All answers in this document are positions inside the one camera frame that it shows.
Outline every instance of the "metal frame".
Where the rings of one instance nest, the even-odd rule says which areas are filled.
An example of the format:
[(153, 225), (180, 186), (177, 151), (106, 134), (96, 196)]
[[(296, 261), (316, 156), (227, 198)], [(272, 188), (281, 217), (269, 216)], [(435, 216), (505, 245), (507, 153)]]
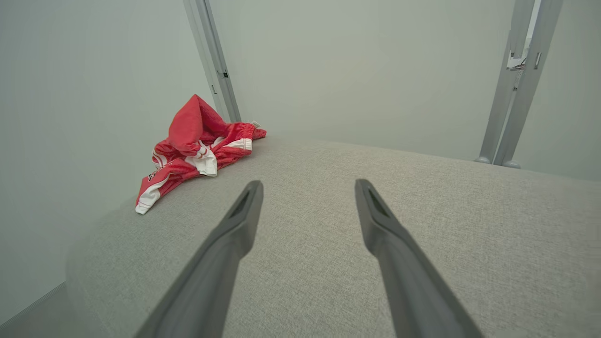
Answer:
[(511, 50), (511, 57), (514, 59), (522, 58), (533, 8), (534, 0), (517, 0), (513, 6), (511, 31), (509, 32), (509, 48)]
[(507, 67), (507, 61), (510, 56), (520, 58), (524, 49), (526, 35), (528, 33), (528, 24), (532, 16), (534, 0), (516, 0), (513, 6), (513, 15), (511, 17), (511, 28), (507, 37), (505, 53), (501, 60), (501, 70), (499, 79), (496, 83), (495, 98), (492, 101), (486, 133), (480, 149), (480, 156), (475, 160), (491, 164), (495, 158), (495, 153), (499, 145), (507, 111), (511, 104), (511, 93), (515, 82), (516, 74)]
[(503, 138), (493, 161), (495, 165), (519, 168), (519, 164), (511, 159), (526, 123), (526, 117), (545, 66), (545, 60), (549, 55), (551, 40), (553, 39), (562, 4), (563, 0), (542, 0), (540, 3), (538, 18), (528, 52), (531, 57), (526, 60), (520, 86), (507, 119)]
[(183, 0), (217, 112), (229, 122), (242, 121), (209, 0)]

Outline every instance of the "sofa cushion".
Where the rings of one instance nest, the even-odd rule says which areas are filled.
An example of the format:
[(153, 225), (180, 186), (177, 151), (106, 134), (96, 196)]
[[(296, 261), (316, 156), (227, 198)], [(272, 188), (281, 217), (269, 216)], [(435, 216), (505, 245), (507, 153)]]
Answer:
[(274, 137), (192, 179), (146, 215), (135, 197), (67, 262), (67, 290), (99, 336), (133, 335), (250, 180), (264, 184), (225, 336), (393, 336), (354, 183), (369, 179), (485, 334), (589, 336), (587, 235), (601, 185), (396, 150)]

